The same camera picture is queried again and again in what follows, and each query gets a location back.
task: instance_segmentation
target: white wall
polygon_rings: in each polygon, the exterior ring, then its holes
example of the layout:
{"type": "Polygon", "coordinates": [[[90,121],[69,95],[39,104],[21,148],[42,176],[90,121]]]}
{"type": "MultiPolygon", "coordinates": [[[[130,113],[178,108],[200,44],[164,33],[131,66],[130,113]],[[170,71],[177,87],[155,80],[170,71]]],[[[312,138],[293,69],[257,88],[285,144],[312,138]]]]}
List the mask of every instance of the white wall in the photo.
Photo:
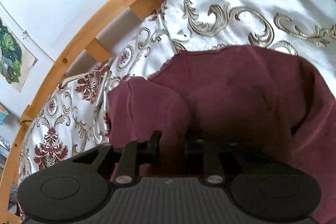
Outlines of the white wall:
{"type": "MultiPolygon", "coordinates": [[[[20,31],[16,30],[10,20],[0,13],[0,17],[11,31],[37,59],[21,93],[16,92],[3,78],[0,78],[0,102],[12,113],[0,126],[0,135],[10,143],[13,142],[19,128],[18,118],[34,98],[38,87],[52,66],[52,60],[57,59],[72,37],[107,1],[0,0],[14,20],[40,47],[22,40],[20,31]]],[[[135,35],[139,24],[139,19],[127,9],[109,24],[98,38],[106,49],[117,54],[122,49],[122,45],[135,35]]],[[[86,62],[72,66],[71,75],[83,73],[93,66],[95,61],[92,58],[87,57],[85,53],[82,55],[83,58],[86,62]]]]}

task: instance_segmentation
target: fabric fold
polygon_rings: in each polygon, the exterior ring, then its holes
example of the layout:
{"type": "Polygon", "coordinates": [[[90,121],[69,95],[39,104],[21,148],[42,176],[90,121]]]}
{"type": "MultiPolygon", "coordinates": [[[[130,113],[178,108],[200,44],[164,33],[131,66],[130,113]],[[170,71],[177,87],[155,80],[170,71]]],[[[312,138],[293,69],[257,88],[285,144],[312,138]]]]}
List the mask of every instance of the fabric fold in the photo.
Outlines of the fabric fold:
{"type": "Polygon", "coordinates": [[[335,99],[303,58],[254,46],[182,51],[149,81],[131,78],[108,97],[110,143],[162,130],[163,174],[181,174],[186,134],[258,147],[317,179],[315,217],[335,223],[335,99]]]}

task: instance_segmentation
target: green tree artwork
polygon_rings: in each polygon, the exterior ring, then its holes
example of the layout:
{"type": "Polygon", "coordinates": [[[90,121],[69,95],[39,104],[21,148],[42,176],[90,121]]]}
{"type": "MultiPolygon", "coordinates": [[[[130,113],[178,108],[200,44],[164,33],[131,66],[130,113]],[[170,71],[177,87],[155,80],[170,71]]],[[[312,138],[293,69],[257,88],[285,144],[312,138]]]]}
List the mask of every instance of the green tree artwork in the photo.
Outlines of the green tree artwork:
{"type": "Polygon", "coordinates": [[[21,65],[22,49],[0,19],[0,74],[9,84],[19,83],[21,65]]]}

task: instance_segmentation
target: ribbed black surface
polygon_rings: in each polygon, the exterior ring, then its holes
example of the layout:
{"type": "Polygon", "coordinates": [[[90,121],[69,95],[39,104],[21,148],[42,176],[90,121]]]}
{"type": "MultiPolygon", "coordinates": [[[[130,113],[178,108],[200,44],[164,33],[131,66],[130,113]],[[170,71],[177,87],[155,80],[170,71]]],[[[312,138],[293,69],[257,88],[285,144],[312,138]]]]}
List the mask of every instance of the ribbed black surface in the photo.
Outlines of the ribbed black surface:
{"type": "MultiPolygon", "coordinates": [[[[39,222],[29,220],[29,224],[39,222]]],[[[131,188],[115,191],[96,215],[76,224],[264,224],[238,210],[222,189],[197,178],[142,178],[131,188]]],[[[315,224],[311,219],[298,224],[315,224]]]]}

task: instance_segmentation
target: red floral pattern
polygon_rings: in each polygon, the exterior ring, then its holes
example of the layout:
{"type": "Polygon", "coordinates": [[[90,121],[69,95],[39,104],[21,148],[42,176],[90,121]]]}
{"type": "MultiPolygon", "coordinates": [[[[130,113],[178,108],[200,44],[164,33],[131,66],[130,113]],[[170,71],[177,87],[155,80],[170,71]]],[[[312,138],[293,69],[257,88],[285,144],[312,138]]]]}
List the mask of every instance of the red floral pattern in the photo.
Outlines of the red floral pattern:
{"type": "Polygon", "coordinates": [[[43,143],[35,145],[34,162],[39,165],[39,170],[59,163],[68,155],[68,147],[59,142],[59,137],[54,127],[50,127],[44,135],[43,143]]]}
{"type": "Polygon", "coordinates": [[[20,212],[20,220],[21,220],[21,223],[26,219],[25,217],[25,214],[23,213],[23,210],[19,204],[19,212],[20,212]]]}
{"type": "Polygon", "coordinates": [[[91,104],[95,103],[104,74],[108,69],[106,63],[102,63],[93,72],[77,81],[78,86],[75,91],[83,94],[82,100],[89,101],[91,104]]]}
{"type": "Polygon", "coordinates": [[[119,58],[119,63],[124,64],[129,58],[129,56],[130,56],[130,53],[128,51],[124,51],[119,58]]]}
{"type": "Polygon", "coordinates": [[[23,175],[23,177],[26,176],[26,166],[25,165],[23,165],[23,167],[22,167],[22,175],[23,175]]]}
{"type": "Polygon", "coordinates": [[[54,101],[51,101],[51,102],[49,103],[48,109],[49,109],[49,111],[52,112],[52,111],[55,109],[55,107],[56,107],[55,102],[54,102],[54,101]]]}
{"type": "Polygon", "coordinates": [[[110,131],[111,131],[111,120],[110,120],[110,117],[109,117],[109,114],[106,112],[105,115],[104,115],[104,123],[106,124],[107,126],[107,130],[105,131],[105,137],[109,137],[110,136],[110,131]]]}

